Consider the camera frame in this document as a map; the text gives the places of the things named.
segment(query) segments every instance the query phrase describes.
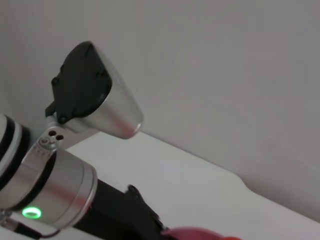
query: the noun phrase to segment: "green led light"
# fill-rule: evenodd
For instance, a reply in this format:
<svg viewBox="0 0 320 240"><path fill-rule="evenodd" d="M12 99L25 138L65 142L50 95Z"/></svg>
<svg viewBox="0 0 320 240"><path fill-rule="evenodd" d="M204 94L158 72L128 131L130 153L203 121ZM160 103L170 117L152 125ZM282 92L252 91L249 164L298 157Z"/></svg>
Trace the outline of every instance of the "green led light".
<svg viewBox="0 0 320 240"><path fill-rule="evenodd" d="M38 219L41 217L41 210L36 207L27 207L23 209L22 215L28 219Z"/></svg>

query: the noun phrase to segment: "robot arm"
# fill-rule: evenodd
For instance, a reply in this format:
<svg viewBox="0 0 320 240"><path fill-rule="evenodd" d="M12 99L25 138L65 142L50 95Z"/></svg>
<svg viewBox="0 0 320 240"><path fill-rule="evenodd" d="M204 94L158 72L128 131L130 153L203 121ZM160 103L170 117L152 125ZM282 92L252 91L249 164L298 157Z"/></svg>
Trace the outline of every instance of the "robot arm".
<svg viewBox="0 0 320 240"><path fill-rule="evenodd" d="M48 128L34 143L27 128L0 115L0 225L34 239L53 236L14 221L16 212L57 233L74 227L106 240L164 239L165 227L134 186L124 193L113 188L59 147L66 129L94 128L122 139L139 130L142 112L117 71L87 41L70 52L51 84Z"/></svg>

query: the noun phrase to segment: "white wall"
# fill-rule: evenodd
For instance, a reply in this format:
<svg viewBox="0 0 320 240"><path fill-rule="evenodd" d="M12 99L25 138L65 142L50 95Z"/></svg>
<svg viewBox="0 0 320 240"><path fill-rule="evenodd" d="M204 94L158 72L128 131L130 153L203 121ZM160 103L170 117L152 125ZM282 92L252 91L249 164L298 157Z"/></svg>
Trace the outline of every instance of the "white wall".
<svg viewBox="0 0 320 240"><path fill-rule="evenodd" d="M132 89L144 132L320 221L319 1L8 0L5 7L3 81L18 93L9 100L20 121L43 125L50 80L75 45L92 40Z"/></svg>

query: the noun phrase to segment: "black plastic cover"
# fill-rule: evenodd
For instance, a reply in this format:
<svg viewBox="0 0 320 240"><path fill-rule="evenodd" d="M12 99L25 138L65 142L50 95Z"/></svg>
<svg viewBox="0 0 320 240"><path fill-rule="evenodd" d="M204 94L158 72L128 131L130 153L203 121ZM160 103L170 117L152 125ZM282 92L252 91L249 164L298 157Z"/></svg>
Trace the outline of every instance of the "black plastic cover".
<svg viewBox="0 0 320 240"><path fill-rule="evenodd" d="M69 53L51 84L54 102L46 116L56 112L58 122L65 124L92 114L108 96L112 79L94 45L85 41Z"/></svg>
<svg viewBox="0 0 320 240"><path fill-rule="evenodd" d="M164 240L159 216L132 185L122 193L98 180L90 209L73 226L104 240Z"/></svg>

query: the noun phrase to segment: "white table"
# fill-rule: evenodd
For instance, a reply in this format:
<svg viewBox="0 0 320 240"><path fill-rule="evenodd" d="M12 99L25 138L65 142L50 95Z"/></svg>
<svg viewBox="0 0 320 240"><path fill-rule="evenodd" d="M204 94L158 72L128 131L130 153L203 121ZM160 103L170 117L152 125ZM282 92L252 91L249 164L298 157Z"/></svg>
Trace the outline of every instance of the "white table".
<svg viewBox="0 0 320 240"><path fill-rule="evenodd" d="M319 223L253 193L235 174L144 133L129 140L98 133L69 151L109 185L121 191L128 184L137 187L168 227L203 227L244 240L320 237ZM4 240L25 239L3 229L0 234ZM54 239L95 237L68 229Z"/></svg>

